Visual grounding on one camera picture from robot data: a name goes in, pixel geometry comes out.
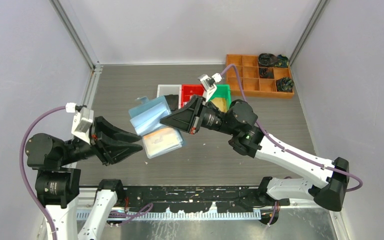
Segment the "blue card holder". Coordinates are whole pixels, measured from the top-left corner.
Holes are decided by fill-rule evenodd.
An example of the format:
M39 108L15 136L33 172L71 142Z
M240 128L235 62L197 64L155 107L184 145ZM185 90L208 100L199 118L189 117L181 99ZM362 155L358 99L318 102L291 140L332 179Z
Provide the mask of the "blue card holder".
M149 133L152 133L156 130L159 130L164 127L170 127L166 126L160 123L160 119L168 116L171 114L171 110L168 106L168 103L164 96L160 96L154 99L148 99L147 96L139 97L136 99L138 102L140 102L139 105L131 108L128 113L130 115L130 123L132 124L135 132L137 135L139 135L142 139L143 143L143 137ZM148 159L153 159L158 156L167 154L169 152L172 152L174 150L180 149L184 145L184 138L179 130L177 130L178 133L181 135L182 142L181 145L177 147L173 147L168 151L165 151L163 153L160 153L158 155L155 155L153 157L149 157L149 155L146 152L146 149L143 147L146 152Z

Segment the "gold card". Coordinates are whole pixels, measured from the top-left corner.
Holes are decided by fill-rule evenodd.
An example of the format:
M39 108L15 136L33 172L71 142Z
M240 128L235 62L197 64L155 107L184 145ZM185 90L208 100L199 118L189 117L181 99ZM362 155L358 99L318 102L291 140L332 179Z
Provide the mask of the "gold card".
M150 158L182 144L181 135L171 127L160 128L145 135L142 140L146 153Z

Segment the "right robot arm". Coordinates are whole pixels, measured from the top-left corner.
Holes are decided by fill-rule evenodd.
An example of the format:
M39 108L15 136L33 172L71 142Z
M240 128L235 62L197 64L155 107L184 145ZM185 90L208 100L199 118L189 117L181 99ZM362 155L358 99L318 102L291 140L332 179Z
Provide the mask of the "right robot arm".
M160 123L194 135L201 128L231 136L228 144L241 156L268 161L299 178L264 177L255 193L260 206L284 199L312 200L318 206L340 212L349 184L349 162L321 158L265 133L257 126L258 116L244 100L234 100L226 112L202 96L194 95L182 108L164 116Z

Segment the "black credit cards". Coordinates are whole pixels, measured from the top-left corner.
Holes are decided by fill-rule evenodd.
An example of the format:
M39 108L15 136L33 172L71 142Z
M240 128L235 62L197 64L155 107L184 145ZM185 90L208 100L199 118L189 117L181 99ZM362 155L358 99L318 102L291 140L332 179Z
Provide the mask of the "black credit cards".
M178 94L168 94L164 96L166 102L169 106L169 109L174 112L179 109L179 95Z

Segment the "gold credit cards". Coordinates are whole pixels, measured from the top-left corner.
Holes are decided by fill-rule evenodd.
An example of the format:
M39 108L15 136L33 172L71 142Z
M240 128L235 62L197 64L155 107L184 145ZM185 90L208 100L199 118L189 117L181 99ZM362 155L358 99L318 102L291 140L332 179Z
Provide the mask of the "gold credit cards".
M221 111L226 112L228 109L227 101L224 97L215 97L211 100L211 102Z

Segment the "red plastic bin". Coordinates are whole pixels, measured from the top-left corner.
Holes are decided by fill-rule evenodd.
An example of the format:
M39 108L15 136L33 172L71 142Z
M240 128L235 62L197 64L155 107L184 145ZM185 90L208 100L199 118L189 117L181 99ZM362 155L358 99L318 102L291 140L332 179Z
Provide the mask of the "red plastic bin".
M186 105L192 96L202 96L204 87L201 84L182 84L181 85L181 107Z

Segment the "white plastic bin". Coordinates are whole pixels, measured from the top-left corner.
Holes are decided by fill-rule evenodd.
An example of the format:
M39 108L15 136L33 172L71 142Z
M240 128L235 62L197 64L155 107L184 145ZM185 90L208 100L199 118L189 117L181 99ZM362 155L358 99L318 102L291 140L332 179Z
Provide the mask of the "white plastic bin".
M165 95L178 95L179 96L179 103L178 107L181 108L181 92L182 92L182 85L181 84L159 84L157 86L157 92L156 97L161 97Z

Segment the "green plastic bin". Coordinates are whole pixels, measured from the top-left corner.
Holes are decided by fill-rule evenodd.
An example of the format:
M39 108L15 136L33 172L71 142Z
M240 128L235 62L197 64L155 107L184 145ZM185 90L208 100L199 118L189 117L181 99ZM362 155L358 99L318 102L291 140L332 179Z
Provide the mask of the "green plastic bin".
M226 99L227 111L228 111L228 109L230 107L230 104L232 102L230 86L228 84L218 84L216 92L213 94L213 96L211 97L211 99L209 101L211 102L211 100L213 98L216 98L216 97L221 97L221 98L225 98Z

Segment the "orange wooden compartment tray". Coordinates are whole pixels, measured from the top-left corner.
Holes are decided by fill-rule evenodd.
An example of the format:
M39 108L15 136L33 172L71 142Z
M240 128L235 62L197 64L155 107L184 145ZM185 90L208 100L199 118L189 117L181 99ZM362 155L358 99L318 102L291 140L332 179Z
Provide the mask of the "orange wooden compartment tray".
M292 78L290 68L273 68L274 79L260 78L257 55L227 54L225 65L234 64L238 70L239 77L234 69L229 69L225 74L225 82L230 86L231 94L240 96L241 90L247 97L291 99L293 92L278 92L276 80L283 77Z

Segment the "dark rolled sock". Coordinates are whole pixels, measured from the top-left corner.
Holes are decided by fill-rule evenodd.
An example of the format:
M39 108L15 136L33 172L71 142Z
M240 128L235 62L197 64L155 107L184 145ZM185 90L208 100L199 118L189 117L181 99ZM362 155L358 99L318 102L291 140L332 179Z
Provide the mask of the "dark rolled sock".
M290 63L288 57L283 54L279 54L276 56L277 62L275 63L275 67L277 68L288 68Z
M283 93L292 93L295 82L290 77L282 77L275 81L276 90Z
M261 79L274 79L274 72L272 67L260 67L258 73Z
M261 53L257 58L259 67L274 67L278 61L278 57L272 53Z

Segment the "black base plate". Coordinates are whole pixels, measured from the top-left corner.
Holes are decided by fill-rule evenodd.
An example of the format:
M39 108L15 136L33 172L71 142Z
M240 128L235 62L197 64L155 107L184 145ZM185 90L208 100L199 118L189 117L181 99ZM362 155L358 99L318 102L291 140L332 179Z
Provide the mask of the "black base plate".
M212 204L218 213L246 213L253 209L272 207L263 200L256 186L126 186L116 200L116 207L138 212L152 203L151 213L206 213Z

